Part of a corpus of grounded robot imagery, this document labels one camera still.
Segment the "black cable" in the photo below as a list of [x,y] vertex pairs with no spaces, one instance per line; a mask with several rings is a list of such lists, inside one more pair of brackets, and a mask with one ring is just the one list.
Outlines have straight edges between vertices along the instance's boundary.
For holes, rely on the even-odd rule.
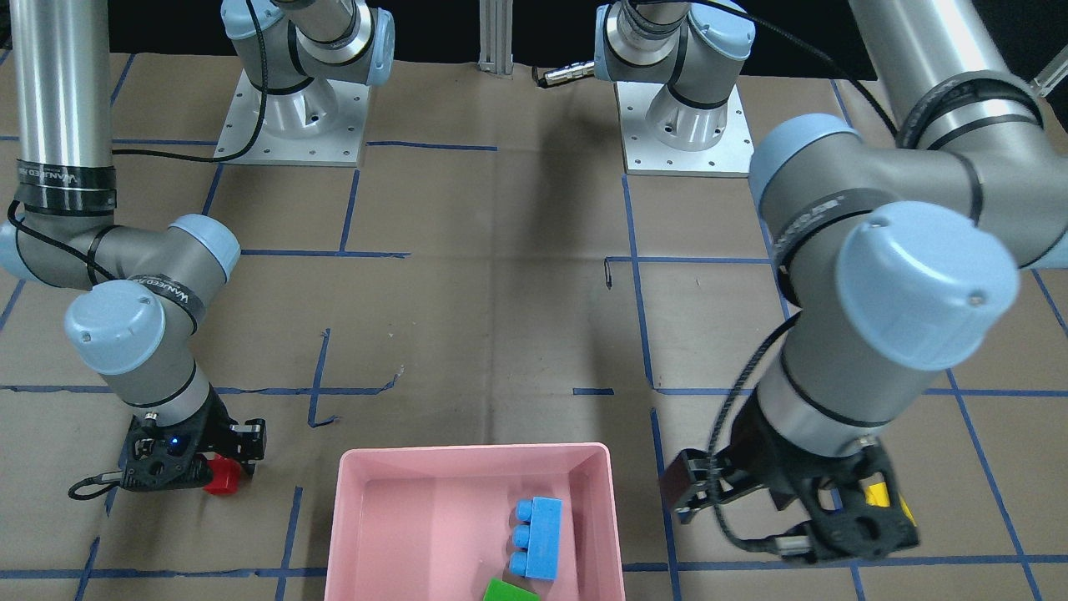
[[716,521],[720,525],[720,529],[723,532],[723,536],[731,541],[732,544],[741,549],[743,551],[755,552],[755,553],[775,553],[774,541],[771,537],[765,539],[742,539],[738,538],[731,526],[727,525],[726,518],[723,516],[723,506],[720,501],[720,466],[716,461],[716,447],[719,445],[720,433],[723,431],[723,426],[727,422],[727,415],[731,413],[731,409],[734,407],[735,401],[738,396],[741,395],[742,389],[745,386],[745,382],[753,375],[756,366],[759,365],[760,360],[764,355],[768,353],[768,349],[775,344],[776,341],[782,338],[786,331],[794,328],[797,323],[798,318],[801,317],[801,313],[794,314],[794,316],[783,322],[774,332],[768,335],[764,339],[764,343],[756,349],[753,357],[750,358],[749,363],[745,364],[744,369],[738,375],[738,380],[735,380],[734,388],[731,389],[731,394],[727,395],[725,401],[723,401],[723,407],[720,408],[719,415],[716,416],[716,424],[712,426],[712,436],[708,441],[708,457],[711,462],[709,466],[709,480],[712,486],[709,487],[709,496],[712,497],[712,512],[716,513]]
[[[677,2],[677,1],[678,0],[634,0],[634,3],[635,4],[668,4],[668,3]],[[877,100],[875,98],[875,96],[871,95],[871,92],[868,92],[867,88],[865,88],[864,85],[862,85],[861,82],[855,77],[853,77],[849,72],[847,72],[845,68],[843,68],[827,52],[820,50],[819,48],[813,46],[812,44],[808,44],[804,39],[801,39],[797,35],[794,35],[792,33],[786,31],[785,29],[776,26],[775,23],[769,21],[768,19],[766,19],[764,17],[757,17],[757,16],[751,15],[751,14],[744,12],[744,11],[736,11],[735,9],[732,9],[731,6],[724,6],[723,4],[719,4],[719,3],[717,3],[717,2],[714,2],[712,0],[690,0],[690,1],[693,2],[694,4],[703,4],[705,6],[711,6],[713,9],[718,9],[720,11],[723,11],[724,13],[734,15],[734,16],[736,16],[738,18],[742,18],[742,19],[745,19],[748,21],[752,21],[752,22],[754,22],[754,23],[756,23],[756,25],[758,25],[758,26],[760,26],[760,27],[763,27],[765,29],[768,29],[768,30],[771,30],[771,31],[778,33],[779,35],[785,37],[787,41],[789,41],[790,43],[792,43],[795,46],[797,46],[797,47],[801,48],[802,50],[808,52],[810,54],[816,57],[817,59],[819,59],[820,61],[822,61],[827,66],[829,66],[831,68],[831,70],[834,72],[838,76],[839,79],[845,79],[846,81],[849,81],[849,83],[851,83],[853,85],[853,88],[857,88],[857,91],[860,92],[861,95],[864,96],[864,99],[867,100],[867,102],[869,105],[871,105],[873,109],[875,109],[876,114],[878,114],[879,118],[882,120],[882,123],[883,123],[883,125],[886,126],[886,129],[890,129],[891,135],[893,135],[895,138],[897,137],[897,126],[894,125],[894,120],[891,118],[889,114],[886,114],[885,109],[882,108],[882,106],[879,104],[879,100]]]
[[252,129],[252,137],[249,138],[249,142],[245,144],[241,149],[229,154],[226,156],[193,156],[189,154],[178,154],[173,152],[154,151],[154,149],[142,149],[142,148],[120,148],[112,151],[111,154],[114,155],[143,155],[143,156],[159,156],[162,158],[174,158],[177,160],[188,160],[192,162],[225,162],[227,160],[233,160],[245,156],[252,146],[255,145],[256,140],[260,138],[260,130],[264,126],[264,116],[267,113],[267,90],[270,86],[267,83],[267,46],[264,43],[264,32],[260,27],[260,19],[256,17],[256,10],[252,5],[252,0],[245,0],[245,4],[249,7],[249,15],[252,16],[252,26],[256,29],[256,42],[260,43],[260,79],[263,82],[262,92],[260,93],[260,114],[256,115],[256,126]]
[[98,273],[100,273],[101,275],[104,275],[105,278],[107,278],[108,280],[119,279],[119,278],[116,278],[114,275],[114,273],[112,273],[111,271],[105,269],[103,266],[100,266],[99,263],[97,263],[96,260],[94,260],[92,257],[90,257],[84,252],[82,252],[82,251],[80,251],[77,248],[74,248],[72,246],[67,246],[66,243],[63,243],[62,241],[60,241],[60,240],[58,240],[58,239],[56,239],[53,237],[50,237],[50,236],[48,236],[46,234],[43,234],[43,233],[38,232],[37,230],[34,230],[33,227],[30,227],[26,223],[19,221],[15,217],[15,209],[16,208],[18,208],[18,200],[11,201],[11,204],[7,205],[7,221],[12,225],[14,225],[16,230],[22,232],[23,234],[26,234],[28,236],[35,237],[35,238],[40,239],[41,241],[43,241],[43,242],[45,242],[45,243],[47,243],[49,246],[54,246],[56,248],[59,248],[60,250],[66,252],[67,254],[70,254],[70,255],[75,256],[76,258],[78,258],[79,260],[81,260],[82,263],[84,263],[87,267],[93,269],[94,271],[97,271]]
[[[90,476],[89,478],[78,480],[78,483],[76,483],[73,487],[67,489],[67,496],[74,501],[92,501],[98,496],[108,494],[108,492],[110,492],[111,489],[119,486],[119,483],[109,483],[108,485],[104,485],[104,483],[100,481],[100,478],[103,476],[104,474],[100,474],[98,476]],[[93,485],[103,486],[104,488],[95,490],[88,494],[81,494],[78,492],[79,489],[83,489],[85,487],[90,487]]]

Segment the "toy block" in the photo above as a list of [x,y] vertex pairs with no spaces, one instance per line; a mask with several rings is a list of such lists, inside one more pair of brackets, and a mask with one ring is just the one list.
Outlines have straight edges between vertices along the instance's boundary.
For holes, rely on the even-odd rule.
[[486,596],[482,601],[538,601],[537,595],[513,586],[506,582],[492,579],[486,587]]
[[516,526],[512,536],[512,542],[519,549],[512,554],[508,565],[512,573],[529,579],[556,580],[562,512],[563,502],[559,499],[535,496],[516,505],[516,518],[524,523]]

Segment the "pink bin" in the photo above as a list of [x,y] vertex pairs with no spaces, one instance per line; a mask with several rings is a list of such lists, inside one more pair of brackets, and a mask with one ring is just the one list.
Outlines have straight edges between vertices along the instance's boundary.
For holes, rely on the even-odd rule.
[[[559,573],[507,571],[516,503],[563,501]],[[624,601],[608,448],[597,443],[356,449],[341,458],[326,601]]]

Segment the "blue toy block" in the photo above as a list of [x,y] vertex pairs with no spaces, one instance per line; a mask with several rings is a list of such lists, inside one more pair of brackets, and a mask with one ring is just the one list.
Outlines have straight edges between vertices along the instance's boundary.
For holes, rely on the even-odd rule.
[[524,499],[516,505],[516,518],[524,523],[516,526],[512,535],[512,542],[520,549],[512,554],[512,562],[508,564],[508,570],[513,574],[556,580],[563,506],[559,499],[544,496]]

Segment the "white mounting plate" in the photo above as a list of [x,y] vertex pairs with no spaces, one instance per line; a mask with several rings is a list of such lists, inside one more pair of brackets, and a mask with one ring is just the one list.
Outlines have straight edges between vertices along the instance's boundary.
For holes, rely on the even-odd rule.
[[[226,162],[237,164],[307,164],[316,167],[357,167],[363,155],[363,129],[367,120],[371,89],[362,83],[330,80],[337,96],[339,114],[334,127],[311,138],[282,138],[261,129],[252,148]],[[248,76],[241,78],[219,133],[216,156],[235,153],[248,143],[260,112],[260,92]]]
[[619,81],[615,96],[619,102],[619,131],[626,171],[632,175],[687,175],[698,177],[745,177],[753,156],[753,139],[741,108],[738,88],[727,99],[727,126],[719,143],[706,151],[680,151],[653,135],[645,113],[663,88],[662,83]]

